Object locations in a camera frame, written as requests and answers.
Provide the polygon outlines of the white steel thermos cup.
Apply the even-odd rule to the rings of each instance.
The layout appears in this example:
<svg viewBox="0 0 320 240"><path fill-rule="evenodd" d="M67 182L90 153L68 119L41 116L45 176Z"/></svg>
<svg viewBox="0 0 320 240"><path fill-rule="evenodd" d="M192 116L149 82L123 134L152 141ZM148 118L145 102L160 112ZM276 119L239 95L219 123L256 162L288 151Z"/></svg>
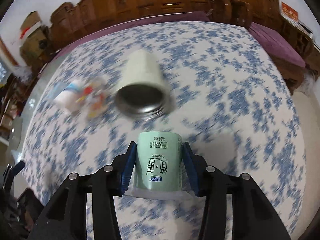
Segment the white steel thermos cup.
<svg viewBox="0 0 320 240"><path fill-rule="evenodd" d="M153 54L139 49L129 55L115 88L114 103L123 115L136 120L171 111L170 86Z"/></svg>

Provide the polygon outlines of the cardboard boxes stack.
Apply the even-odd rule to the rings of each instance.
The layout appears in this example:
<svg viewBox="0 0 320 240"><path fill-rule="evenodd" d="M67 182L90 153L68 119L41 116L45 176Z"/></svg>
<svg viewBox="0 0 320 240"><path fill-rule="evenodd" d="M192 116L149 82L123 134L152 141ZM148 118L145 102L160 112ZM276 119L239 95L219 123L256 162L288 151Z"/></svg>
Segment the cardboard boxes stack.
<svg viewBox="0 0 320 240"><path fill-rule="evenodd" d="M37 11L32 11L20 27L20 56L30 67L38 67L43 62L42 56L50 44L47 30Z"/></svg>

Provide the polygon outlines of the blue floral tablecloth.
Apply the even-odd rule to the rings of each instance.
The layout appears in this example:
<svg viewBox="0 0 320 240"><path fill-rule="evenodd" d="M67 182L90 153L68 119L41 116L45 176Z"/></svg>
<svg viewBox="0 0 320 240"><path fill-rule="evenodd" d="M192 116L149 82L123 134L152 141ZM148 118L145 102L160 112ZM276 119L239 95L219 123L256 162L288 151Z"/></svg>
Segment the blue floral tablecloth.
<svg viewBox="0 0 320 240"><path fill-rule="evenodd" d="M156 58L173 102L169 114L147 121L121 115L113 99L139 49ZM53 102L57 85L97 76L108 92L98 118L67 114ZM43 204L71 172L111 163L139 133L174 132L222 172L249 173L294 231L306 182L300 120L280 72L246 29L168 22L122 30L76 47L44 87L23 146L23 176Z"/></svg>

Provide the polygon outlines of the green yogurt cup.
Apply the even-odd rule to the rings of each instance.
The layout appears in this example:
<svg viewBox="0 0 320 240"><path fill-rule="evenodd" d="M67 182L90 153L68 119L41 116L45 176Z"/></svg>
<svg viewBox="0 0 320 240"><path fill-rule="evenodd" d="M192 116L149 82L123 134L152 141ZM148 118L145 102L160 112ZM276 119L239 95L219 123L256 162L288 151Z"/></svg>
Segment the green yogurt cup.
<svg viewBox="0 0 320 240"><path fill-rule="evenodd" d="M189 200L182 187L182 138L172 132L142 132L138 136L135 169L127 196Z"/></svg>

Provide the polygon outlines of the clear printed glass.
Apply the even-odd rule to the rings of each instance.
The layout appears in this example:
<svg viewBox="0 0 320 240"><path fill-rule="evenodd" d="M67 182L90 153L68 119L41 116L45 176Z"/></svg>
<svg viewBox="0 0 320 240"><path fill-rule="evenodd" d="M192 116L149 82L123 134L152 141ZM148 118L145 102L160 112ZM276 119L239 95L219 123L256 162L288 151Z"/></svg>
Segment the clear printed glass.
<svg viewBox="0 0 320 240"><path fill-rule="evenodd" d="M107 96L105 80L102 77L91 77L85 81L76 103L86 118L91 120L107 110Z"/></svg>

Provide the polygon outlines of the white paper cup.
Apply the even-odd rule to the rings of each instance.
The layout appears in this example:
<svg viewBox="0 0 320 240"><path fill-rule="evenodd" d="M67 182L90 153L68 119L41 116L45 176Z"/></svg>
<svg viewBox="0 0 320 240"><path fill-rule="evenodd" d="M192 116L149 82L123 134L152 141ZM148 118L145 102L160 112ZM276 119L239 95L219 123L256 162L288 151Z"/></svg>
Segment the white paper cup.
<svg viewBox="0 0 320 240"><path fill-rule="evenodd" d="M77 112L80 109L80 103L77 103L77 100L82 94L84 84L82 80L59 83L54 91L53 103L68 114Z"/></svg>

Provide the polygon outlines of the red sign card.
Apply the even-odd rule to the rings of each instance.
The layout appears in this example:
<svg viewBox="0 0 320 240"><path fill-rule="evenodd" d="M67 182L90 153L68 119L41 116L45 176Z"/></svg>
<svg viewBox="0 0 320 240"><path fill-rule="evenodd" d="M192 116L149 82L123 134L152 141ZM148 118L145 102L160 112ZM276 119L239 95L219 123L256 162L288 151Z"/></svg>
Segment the red sign card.
<svg viewBox="0 0 320 240"><path fill-rule="evenodd" d="M281 14L292 21L298 22L298 12L284 2L281 2Z"/></svg>

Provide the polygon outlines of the carved wooden sofa bench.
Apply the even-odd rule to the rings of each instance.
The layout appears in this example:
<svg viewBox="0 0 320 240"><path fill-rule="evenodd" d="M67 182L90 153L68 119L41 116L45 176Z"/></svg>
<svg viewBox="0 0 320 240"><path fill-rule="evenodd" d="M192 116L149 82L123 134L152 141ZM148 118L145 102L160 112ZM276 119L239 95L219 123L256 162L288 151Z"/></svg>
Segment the carved wooden sofa bench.
<svg viewBox="0 0 320 240"><path fill-rule="evenodd" d="M55 49L101 29L149 16L203 11L213 22L248 28L252 8L242 0L80 0L60 5L51 15Z"/></svg>

